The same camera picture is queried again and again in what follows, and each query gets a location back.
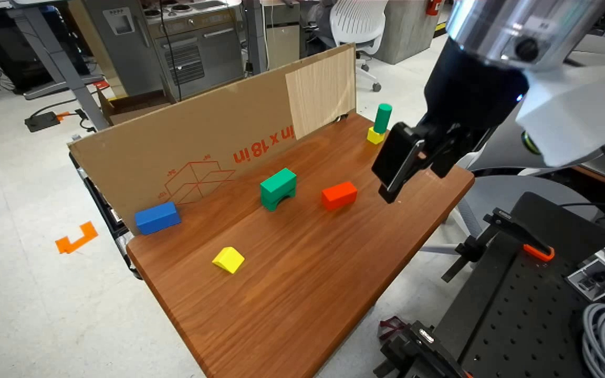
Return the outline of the orange block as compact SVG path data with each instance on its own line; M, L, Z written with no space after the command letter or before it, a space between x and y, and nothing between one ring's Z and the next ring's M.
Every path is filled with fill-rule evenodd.
M357 196L358 189L355 185L351 182L343 182L324 189L321 192L321 201L324 208L328 211L333 211L354 203Z

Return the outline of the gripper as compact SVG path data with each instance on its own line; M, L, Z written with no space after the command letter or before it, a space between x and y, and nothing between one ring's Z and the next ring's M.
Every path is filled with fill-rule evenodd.
M422 122L432 124L431 164L425 151L430 127L396 123L372 166L380 196L394 203L405 183L429 165L444 179L477 149L486 129L506 120L528 89L523 72L486 64L447 38L423 91L427 112Z

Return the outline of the cardboard sheet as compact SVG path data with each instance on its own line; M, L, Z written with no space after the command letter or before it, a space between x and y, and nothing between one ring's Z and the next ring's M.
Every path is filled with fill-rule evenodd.
M198 203L296 144L285 76L303 60L116 124L69 151L137 235L137 212Z

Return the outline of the grey cabinet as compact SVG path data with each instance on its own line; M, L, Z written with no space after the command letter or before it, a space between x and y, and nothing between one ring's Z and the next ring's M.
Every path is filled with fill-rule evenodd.
M377 60L395 65L430 47L439 16L426 13L428 4L429 0L389 0Z

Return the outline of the white office chair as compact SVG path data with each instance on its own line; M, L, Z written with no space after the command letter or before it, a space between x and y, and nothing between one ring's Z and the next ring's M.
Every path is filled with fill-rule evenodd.
M372 81L372 91L379 92L379 80L369 73L367 60L380 48L385 29L385 7L388 0L338 0L329 15L329 46L354 45L357 74Z

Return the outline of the black clamp with orange trigger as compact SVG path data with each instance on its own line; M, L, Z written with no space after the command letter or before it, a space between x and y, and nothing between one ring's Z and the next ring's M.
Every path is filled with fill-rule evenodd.
M515 220L509 213L495 208L492 213L486 214L483 220L488 223L479 236L469 235L462 243L455 246L452 251L460 257L442 275L444 282L450 282L468 263L477 263L485 253L489 243L498 234L506 234L521 243L523 251L538 260L552 261L555 256L553 247L531 233L526 226Z

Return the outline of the green arch block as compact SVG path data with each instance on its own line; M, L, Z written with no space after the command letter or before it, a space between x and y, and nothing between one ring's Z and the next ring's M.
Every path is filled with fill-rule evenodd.
M291 170L283 170L272 175L260 184L261 204L269 211L274 212L285 198L295 198L297 176Z

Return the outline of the green cylinder block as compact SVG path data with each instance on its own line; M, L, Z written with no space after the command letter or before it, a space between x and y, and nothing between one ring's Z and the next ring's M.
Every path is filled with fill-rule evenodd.
M389 120L392 112L393 107L388 103L381 103L378 106L376 118L373 124L373 130L377 134L385 134L387 127L389 126Z

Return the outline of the toy kitchen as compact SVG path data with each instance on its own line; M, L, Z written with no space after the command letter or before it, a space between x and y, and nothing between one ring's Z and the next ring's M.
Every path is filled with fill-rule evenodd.
M184 100L243 78L239 0L81 0L127 96Z

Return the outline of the desk with grey legs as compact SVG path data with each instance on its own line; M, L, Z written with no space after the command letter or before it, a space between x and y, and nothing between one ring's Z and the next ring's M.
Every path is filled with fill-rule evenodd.
M64 88L72 91L93 127L101 131L109 124L87 86L103 81L104 76L78 73L42 13L44 6L55 6L60 2L69 0L0 0L0 9L5 9L14 20L55 81L45 89L46 93Z

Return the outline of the black power brick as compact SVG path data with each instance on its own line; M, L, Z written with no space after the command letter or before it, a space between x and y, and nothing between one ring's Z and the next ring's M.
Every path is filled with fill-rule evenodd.
M29 132L39 132L44 129L48 129L57 126L61 123L58 119L58 115L54 112L45 112L43 114L33 115L32 117L26 118L24 124L27 126Z

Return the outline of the wood grain sheet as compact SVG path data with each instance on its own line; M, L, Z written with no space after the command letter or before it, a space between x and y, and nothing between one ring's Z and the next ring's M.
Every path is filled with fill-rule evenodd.
M303 60L286 74L290 114L296 139L356 109L354 45L342 45Z

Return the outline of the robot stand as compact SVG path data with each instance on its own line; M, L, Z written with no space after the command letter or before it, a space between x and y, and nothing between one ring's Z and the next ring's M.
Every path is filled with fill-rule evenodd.
M565 278L605 247L605 229L531 192L510 213L555 257L540 261L497 235L434 333L473 378L591 378L581 354L588 302Z

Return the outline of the open cardboard box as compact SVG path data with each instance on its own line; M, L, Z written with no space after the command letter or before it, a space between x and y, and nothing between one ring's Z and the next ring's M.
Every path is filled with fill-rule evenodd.
M110 126L127 122L175 103L174 98L164 90L109 100L104 96L103 91L98 89L98 99L101 112Z

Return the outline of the blue block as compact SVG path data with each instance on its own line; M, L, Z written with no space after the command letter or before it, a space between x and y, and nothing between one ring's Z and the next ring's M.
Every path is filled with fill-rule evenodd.
M174 203L159 204L135 214L135 223L142 235L154 234L181 222L182 218Z

